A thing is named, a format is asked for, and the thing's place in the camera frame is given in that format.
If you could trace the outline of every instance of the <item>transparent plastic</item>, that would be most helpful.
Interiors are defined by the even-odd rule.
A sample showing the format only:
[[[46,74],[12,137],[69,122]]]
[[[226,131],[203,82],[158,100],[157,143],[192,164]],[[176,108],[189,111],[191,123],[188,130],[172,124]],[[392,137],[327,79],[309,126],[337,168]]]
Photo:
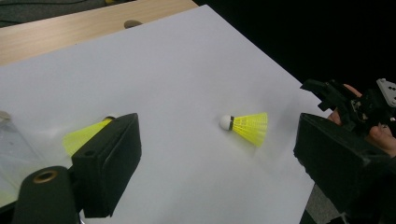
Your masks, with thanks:
[[[0,206],[18,198],[22,180],[45,167],[10,119],[0,119]]]

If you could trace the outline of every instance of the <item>round hole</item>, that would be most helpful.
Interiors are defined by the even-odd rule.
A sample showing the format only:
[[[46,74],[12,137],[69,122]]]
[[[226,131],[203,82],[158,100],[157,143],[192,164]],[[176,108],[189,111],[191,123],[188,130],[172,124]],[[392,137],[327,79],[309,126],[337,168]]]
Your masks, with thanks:
[[[42,184],[51,181],[53,178],[55,178],[58,175],[57,171],[44,171],[40,173],[39,175],[36,175],[35,178],[33,179],[33,182],[35,184]]]
[[[136,27],[136,26],[141,25],[141,24],[143,24],[143,23],[140,22],[140,21],[132,21],[132,20],[130,20],[130,21],[126,21],[124,23],[124,27],[125,27],[125,29],[128,29],[128,28]]]

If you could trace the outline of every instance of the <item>shuttlecock cork tip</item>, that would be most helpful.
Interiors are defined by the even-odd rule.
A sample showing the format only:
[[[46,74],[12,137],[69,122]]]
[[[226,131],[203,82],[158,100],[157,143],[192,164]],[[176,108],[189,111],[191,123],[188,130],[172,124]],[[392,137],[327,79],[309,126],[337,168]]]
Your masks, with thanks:
[[[233,116],[224,115],[220,119],[220,127],[224,130],[230,131],[233,129]]]

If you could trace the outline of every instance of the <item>hand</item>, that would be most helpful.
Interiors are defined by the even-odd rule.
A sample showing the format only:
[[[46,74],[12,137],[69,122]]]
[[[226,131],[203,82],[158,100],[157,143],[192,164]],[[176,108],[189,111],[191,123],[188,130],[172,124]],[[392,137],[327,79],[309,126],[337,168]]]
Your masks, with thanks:
[[[355,93],[358,97],[361,97],[361,93],[357,91],[355,88],[347,84],[344,84],[344,86],[347,87],[353,93]],[[330,114],[328,119],[338,125],[342,125],[340,115],[338,114],[337,109],[335,109]],[[393,137],[392,132],[390,131],[390,128],[387,125],[378,124],[378,126],[372,127],[365,139],[367,142],[371,143],[372,145],[384,150],[391,157],[396,157],[396,138]]]

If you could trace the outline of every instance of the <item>black background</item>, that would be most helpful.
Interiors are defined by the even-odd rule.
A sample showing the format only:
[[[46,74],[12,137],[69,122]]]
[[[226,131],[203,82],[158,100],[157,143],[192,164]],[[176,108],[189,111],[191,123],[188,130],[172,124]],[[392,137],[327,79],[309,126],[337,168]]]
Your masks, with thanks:
[[[194,0],[209,5],[300,82],[360,91],[396,82],[395,0]]]

